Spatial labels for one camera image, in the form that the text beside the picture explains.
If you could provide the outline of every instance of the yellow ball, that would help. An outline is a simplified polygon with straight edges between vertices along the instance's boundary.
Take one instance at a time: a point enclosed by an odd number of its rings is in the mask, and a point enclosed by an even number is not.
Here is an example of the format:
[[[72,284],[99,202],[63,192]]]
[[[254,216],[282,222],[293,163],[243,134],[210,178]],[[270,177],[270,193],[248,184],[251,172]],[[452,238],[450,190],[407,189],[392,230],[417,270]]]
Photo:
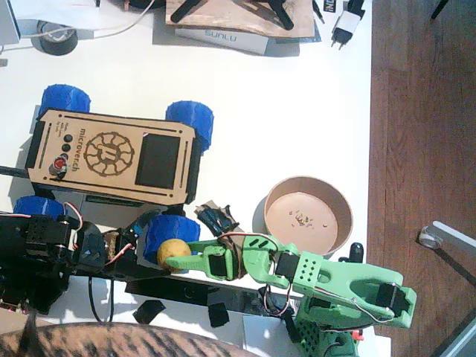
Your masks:
[[[181,269],[172,268],[165,263],[165,260],[170,257],[186,257],[192,255],[190,247],[181,239],[169,239],[161,244],[157,251],[157,261],[160,267],[169,270],[172,273],[177,273]]]

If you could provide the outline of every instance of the engraved gear logo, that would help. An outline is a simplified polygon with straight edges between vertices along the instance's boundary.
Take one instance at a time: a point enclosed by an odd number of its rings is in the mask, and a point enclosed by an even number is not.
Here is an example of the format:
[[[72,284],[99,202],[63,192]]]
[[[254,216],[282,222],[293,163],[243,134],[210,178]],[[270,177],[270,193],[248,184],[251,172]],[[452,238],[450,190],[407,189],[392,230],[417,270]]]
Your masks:
[[[101,132],[86,144],[84,159],[91,171],[100,176],[118,176],[132,165],[134,149],[125,136]]]

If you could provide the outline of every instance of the black screen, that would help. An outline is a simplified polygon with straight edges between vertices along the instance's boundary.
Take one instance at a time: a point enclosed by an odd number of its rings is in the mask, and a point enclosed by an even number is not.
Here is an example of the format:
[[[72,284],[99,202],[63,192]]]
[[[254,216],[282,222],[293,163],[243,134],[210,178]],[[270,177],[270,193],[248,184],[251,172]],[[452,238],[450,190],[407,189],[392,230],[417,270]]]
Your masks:
[[[173,188],[180,138],[144,133],[135,184]]]

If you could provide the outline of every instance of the power plug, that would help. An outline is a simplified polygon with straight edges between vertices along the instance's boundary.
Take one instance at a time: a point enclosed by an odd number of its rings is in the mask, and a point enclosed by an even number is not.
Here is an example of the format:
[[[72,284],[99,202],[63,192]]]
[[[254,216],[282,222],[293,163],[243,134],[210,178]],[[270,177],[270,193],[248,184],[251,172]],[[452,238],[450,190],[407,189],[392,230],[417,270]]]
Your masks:
[[[364,17],[365,10],[362,10],[364,0],[350,0],[347,4],[347,9],[342,11],[342,14],[337,19],[334,29],[332,30],[332,46],[337,42],[340,43],[339,50],[346,45],[354,32],[362,17]]]

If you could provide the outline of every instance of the round cardboard bowl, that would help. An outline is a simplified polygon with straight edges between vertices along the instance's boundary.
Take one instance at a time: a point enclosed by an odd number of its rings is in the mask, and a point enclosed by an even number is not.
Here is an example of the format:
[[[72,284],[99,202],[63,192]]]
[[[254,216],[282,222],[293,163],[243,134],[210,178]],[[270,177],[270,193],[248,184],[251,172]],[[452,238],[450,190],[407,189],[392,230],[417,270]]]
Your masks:
[[[307,176],[281,181],[264,206],[266,229],[282,244],[328,255],[349,239],[352,211],[342,194],[327,182]]]

